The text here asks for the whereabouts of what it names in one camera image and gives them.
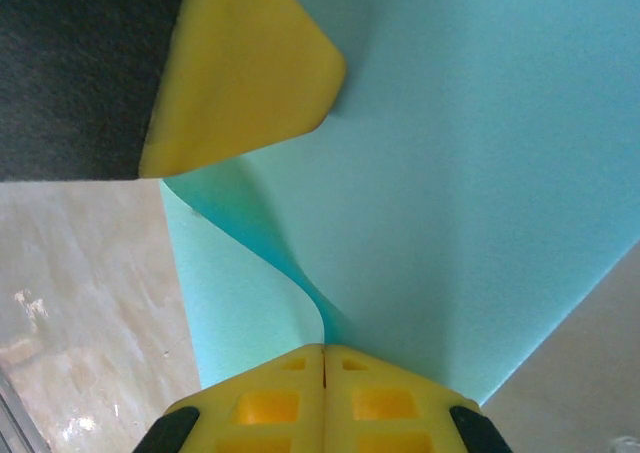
black rubber pad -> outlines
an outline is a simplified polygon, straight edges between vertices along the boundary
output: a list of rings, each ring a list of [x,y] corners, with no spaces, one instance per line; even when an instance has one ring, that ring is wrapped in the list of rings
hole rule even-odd
[[[132,179],[182,0],[0,0],[0,181]]]
[[[449,410],[469,453],[513,453],[491,420],[464,406]]]
[[[193,406],[163,416],[151,426],[133,453],[179,453],[199,416]]]

